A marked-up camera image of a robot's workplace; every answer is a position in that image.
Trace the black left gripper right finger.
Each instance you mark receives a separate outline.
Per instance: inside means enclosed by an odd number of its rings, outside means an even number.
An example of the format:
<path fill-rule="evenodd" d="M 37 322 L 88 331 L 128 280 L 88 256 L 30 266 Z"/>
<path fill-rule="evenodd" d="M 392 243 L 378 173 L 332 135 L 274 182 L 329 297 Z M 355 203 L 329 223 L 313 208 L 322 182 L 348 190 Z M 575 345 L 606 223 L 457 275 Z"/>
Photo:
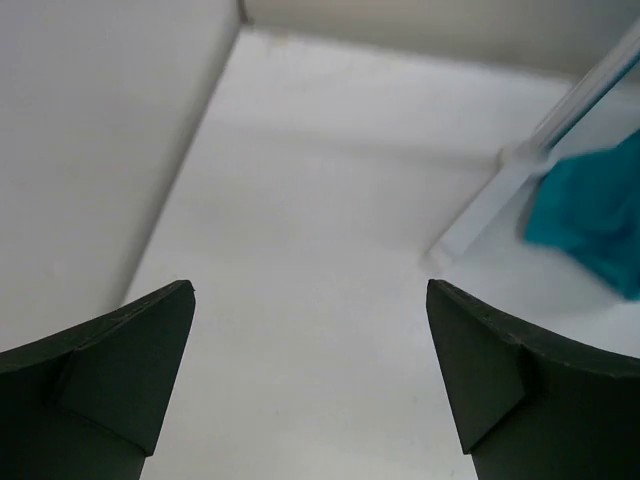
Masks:
<path fill-rule="evenodd" d="M 461 448 L 480 479 L 636 479 L 639 361 L 427 284 Z"/>

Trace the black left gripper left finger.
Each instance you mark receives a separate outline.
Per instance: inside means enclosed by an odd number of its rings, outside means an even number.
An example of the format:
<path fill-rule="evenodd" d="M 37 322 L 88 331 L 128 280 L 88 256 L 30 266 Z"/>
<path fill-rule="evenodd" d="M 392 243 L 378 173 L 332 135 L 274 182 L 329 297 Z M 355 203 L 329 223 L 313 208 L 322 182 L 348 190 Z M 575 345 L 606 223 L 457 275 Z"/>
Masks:
<path fill-rule="evenodd" d="M 188 280 L 1 354 L 4 479 L 137 479 L 195 313 Z"/>

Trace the teal t shirt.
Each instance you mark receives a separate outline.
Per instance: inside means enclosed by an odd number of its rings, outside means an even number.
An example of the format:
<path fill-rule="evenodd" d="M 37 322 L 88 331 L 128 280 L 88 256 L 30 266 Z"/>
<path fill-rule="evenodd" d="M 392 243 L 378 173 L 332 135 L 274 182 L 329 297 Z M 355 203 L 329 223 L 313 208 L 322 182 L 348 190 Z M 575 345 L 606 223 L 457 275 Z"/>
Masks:
<path fill-rule="evenodd" d="M 639 299 L 639 133 L 565 157 L 539 184 L 524 240 L 560 251 Z"/>

